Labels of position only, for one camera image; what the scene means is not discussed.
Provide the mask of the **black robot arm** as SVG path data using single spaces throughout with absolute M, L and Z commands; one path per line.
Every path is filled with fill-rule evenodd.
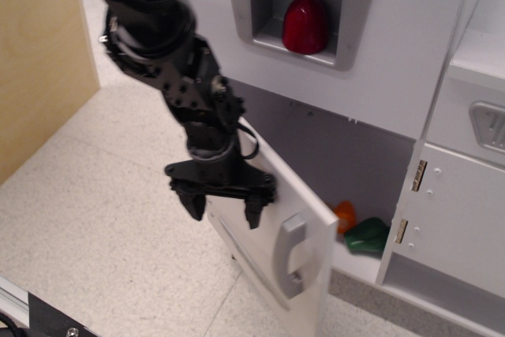
M 242 199 L 251 228 L 275 198 L 275 178 L 241 151 L 243 101 L 220 73 L 211 48 L 196 33 L 185 0 L 105 0 L 102 43 L 126 75 L 158 89 L 184 128 L 189 160 L 165 169 L 170 186 L 194 219 L 207 196 Z

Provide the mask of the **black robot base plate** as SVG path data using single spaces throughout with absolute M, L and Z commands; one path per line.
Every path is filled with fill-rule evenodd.
M 27 336 L 98 337 L 88 327 L 31 293 L 28 294 L 28 306 L 29 328 Z

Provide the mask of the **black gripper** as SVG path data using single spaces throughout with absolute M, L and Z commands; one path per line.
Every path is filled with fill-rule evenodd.
M 170 187 L 190 216 L 201 221 L 206 196 L 245 200 L 245 217 L 251 230 L 260 225 L 261 212 L 274 201 L 276 180 L 236 155 L 214 162 L 196 159 L 171 163 L 165 167 Z

